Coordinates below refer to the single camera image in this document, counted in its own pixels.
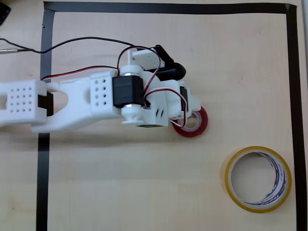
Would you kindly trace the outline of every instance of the red tape roll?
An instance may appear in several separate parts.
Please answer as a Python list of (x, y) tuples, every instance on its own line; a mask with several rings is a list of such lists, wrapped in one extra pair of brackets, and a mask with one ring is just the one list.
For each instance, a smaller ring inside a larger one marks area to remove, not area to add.
[[(172, 124), (174, 130), (178, 134), (180, 134), (181, 136), (186, 137), (186, 138), (193, 138), (193, 137), (200, 136), (205, 131), (207, 124), (208, 124), (207, 113), (206, 113), (206, 110), (202, 106), (201, 106), (200, 111), (192, 112), (192, 114), (194, 114), (198, 119), (198, 123), (195, 127), (193, 127), (193, 128), (186, 128), (186, 127), (179, 128), (175, 124)], [(175, 122), (178, 123), (178, 124), (182, 124), (181, 119), (175, 120)]]

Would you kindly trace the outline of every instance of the black cable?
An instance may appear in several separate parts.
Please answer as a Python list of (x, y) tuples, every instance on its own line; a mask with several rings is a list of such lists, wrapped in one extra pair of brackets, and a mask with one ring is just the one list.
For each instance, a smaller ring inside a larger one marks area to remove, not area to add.
[(7, 43), (9, 43), (9, 44), (11, 44), (11, 45), (13, 45), (13, 46), (19, 47), (19, 48), (21, 48), (21, 49), (24, 49), (24, 50), (19, 50), (19, 51), (32, 51), (32, 52), (35, 52), (35, 53), (38, 53), (38, 54), (45, 54), (45, 53), (47, 53), (47, 52), (49, 52), (49, 51), (51, 51), (51, 50), (53, 50), (53, 49), (55, 49), (55, 48), (57, 48), (57, 47), (60, 47), (60, 46), (62, 46), (62, 45), (64, 45), (64, 44), (66, 44), (66, 43), (74, 42), (74, 41), (78, 41), (78, 40), (84, 40), (84, 39), (97, 39), (97, 40), (103, 40), (103, 41), (109, 41), (109, 42), (122, 43), (122, 44), (125, 44), (125, 45), (128, 45), (128, 46), (134, 46), (134, 45), (131, 44), (131, 43), (124, 42), (124, 41), (120, 41), (120, 40), (116, 40), (116, 39), (111, 39), (111, 38), (108, 38), (108, 39), (107, 39), (107, 38), (101, 38), (101, 37), (80, 37), (80, 38), (73, 38), (73, 39), (70, 39), (70, 40), (61, 42), (61, 43), (59, 43), (59, 44), (57, 44), (57, 45), (55, 45), (55, 46), (53, 46), (53, 47), (48, 48), (48, 49), (45, 50), (45, 51), (37, 51), (37, 50), (32, 49), (32, 48), (28, 48), (28, 47), (24, 47), (24, 46), (18, 45), (18, 44), (16, 44), (16, 43), (12, 43), (12, 42), (8, 41), (8, 40), (5, 39), (5, 38), (0, 38), (0, 40), (2, 40), (2, 41), (5, 41), (5, 42), (7, 42)]

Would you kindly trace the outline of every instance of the black wire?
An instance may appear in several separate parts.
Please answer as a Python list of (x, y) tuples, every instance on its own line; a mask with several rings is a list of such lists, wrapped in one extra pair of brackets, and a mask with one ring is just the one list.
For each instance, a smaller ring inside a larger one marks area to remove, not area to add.
[(2, 40), (2, 41), (5, 41), (5, 42), (7, 42), (7, 43), (9, 43), (9, 44), (11, 44), (11, 45), (13, 45), (13, 46), (16, 46), (16, 47), (19, 47), (19, 48), (24, 49), (24, 50), (20, 50), (20, 51), (25, 51), (25, 50), (27, 50), (27, 51), (32, 51), (32, 52), (35, 52), (35, 53), (38, 53), (38, 54), (45, 54), (45, 53), (47, 53), (47, 52), (49, 52), (49, 51), (51, 51), (51, 50), (53, 50), (53, 49), (55, 49), (55, 48), (57, 48), (57, 47), (60, 47), (60, 46), (62, 46), (62, 45), (64, 45), (64, 44), (66, 44), (66, 43), (74, 42), (74, 41), (78, 41), (78, 40), (85, 40), (85, 39), (104, 40), (104, 41), (109, 41), (109, 42), (122, 43), (122, 44), (125, 44), (125, 45), (128, 45), (128, 46), (134, 46), (134, 45), (131, 44), (131, 43), (124, 42), (124, 41), (120, 41), (120, 40), (116, 40), (116, 39), (111, 39), (111, 38), (108, 38), (108, 39), (107, 39), (107, 38), (101, 38), (101, 37), (80, 37), (80, 38), (73, 38), (73, 39), (70, 39), (70, 40), (61, 42), (61, 43), (59, 43), (59, 44), (57, 44), (57, 45), (55, 45), (55, 46), (53, 46), (53, 47), (48, 48), (48, 49), (45, 50), (45, 51), (37, 51), (37, 50), (32, 49), (32, 48), (28, 48), (28, 47), (24, 47), (24, 46), (18, 45), (18, 44), (16, 44), (16, 43), (12, 43), (12, 42), (8, 41), (8, 40), (5, 39), (5, 38), (0, 38), (0, 40)]
[(45, 76), (45, 77), (43, 77), (41, 80), (44, 80), (44, 79), (46, 79), (46, 78), (56, 77), (56, 76), (67, 75), (67, 74), (71, 74), (71, 73), (73, 73), (73, 72), (83, 71), (83, 70), (89, 69), (89, 68), (93, 68), (93, 69), (94, 69), (94, 68), (111, 68), (111, 69), (117, 69), (117, 68), (114, 67), (114, 66), (87, 66), (87, 67), (81, 68), (81, 69), (79, 69), (79, 70), (74, 70), (74, 71), (69, 71), (69, 72), (65, 72), (65, 73), (60, 73), (60, 74)]

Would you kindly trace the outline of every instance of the red wire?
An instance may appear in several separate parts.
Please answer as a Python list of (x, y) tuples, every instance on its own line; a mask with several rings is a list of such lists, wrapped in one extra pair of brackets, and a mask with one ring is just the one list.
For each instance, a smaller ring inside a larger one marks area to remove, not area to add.
[(157, 57), (158, 57), (158, 60), (159, 60), (159, 65), (158, 65), (157, 69), (154, 71), (153, 75), (151, 76), (151, 78), (149, 79), (148, 83), (147, 83), (147, 84), (145, 85), (145, 87), (144, 87), (143, 93), (146, 93), (146, 91), (148, 90), (148, 88), (149, 88), (149, 86), (150, 86), (150, 84), (151, 84), (153, 78), (155, 77), (155, 75), (156, 75), (156, 73), (158, 72), (158, 70), (159, 70), (159, 68), (160, 68), (160, 65), (161, 65), (161, 60), (160, 60), (159, 55), (157, 54), (157, 52), (151, 50), (151, 49), (148, 48), (148, 47), (144, 47), (144, 46), (133, 46), (133, 47), (127, 47), (127, 48), (125, 48), (125, 49), (120, 53), (119, 58), (118, 58), (118, 61), (117, 61), (117, 65), (116, 65), (116, 67), (117, 67), (117, 69), (118, 69), (118, 74), (117, 74), (117, 76), (120, 77), (120, 75), (121, 75), (121, 74), (120, 74), (119, 64), (120, 64), (120, 59), (121, 59), (122, 55), (123, 55), (125, 52), (127, 52), (128, 50), (130, 50), (130, 49), (135, 49), (135, 48), (140, 48), (140, 49), (149, 50), (149, 51), (153, 52), (154, 54), (156, 54)]
[(149, 91), (148, 93), (145, 94), (144, 96), (144, 101), (145, 101), (145, 105), (148, 107), (147, 103), (146, 103), (146, 97), (149, 95), (149, 94), (152, 94), (154, 92), (158, 92), (158, 91), (165, 91), (165, 90), (168, 90), (168, 91), (172, 91), (174, 93), (176, 93), (178, 96), (180, 96), (180, 98), (185, 102), (185, 108), (184, 108), (184, 123), (182, 126), (178, 126), (179, 128), (182, 128), (186, 125), (186, 122), (187, 122), (187, 118), (186, 118), (186, 112), (187, 112), (187, 102), (185, 100), (185, 98), (179, 94), (177, 91), (173, 90), (172, 88), (159, 88), (159, 89), (154, 89), (154, 90), (151, 90)]
[(70, 72), (56, 74), (56, 75), (45, 76), (41, 80), (55, 78), (55, 77), (67, 76), (67, 75), (76, 74), (76, 73), (79, 73), (79, 72), (82, 72), (82, 71), (87, 71), (87, 70), (91, 70), (91, 69), (95, 69), (95, 68), (112, 68), (112, 69), (116, 69), (113, 66), (88, 66), (88, 67), (84, 67), (84, 68), (81, 68), (81, 69), (75, 70), (75, 71), (70, 71)]

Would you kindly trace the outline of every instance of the metal probe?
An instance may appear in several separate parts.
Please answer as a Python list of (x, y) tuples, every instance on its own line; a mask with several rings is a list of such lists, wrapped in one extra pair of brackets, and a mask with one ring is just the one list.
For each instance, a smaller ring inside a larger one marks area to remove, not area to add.
[(0, 54), (17, 53), (20, 51), (28, 51), (28, 50), (26, 49), (4, 49), (4, 50), (0, 50)]

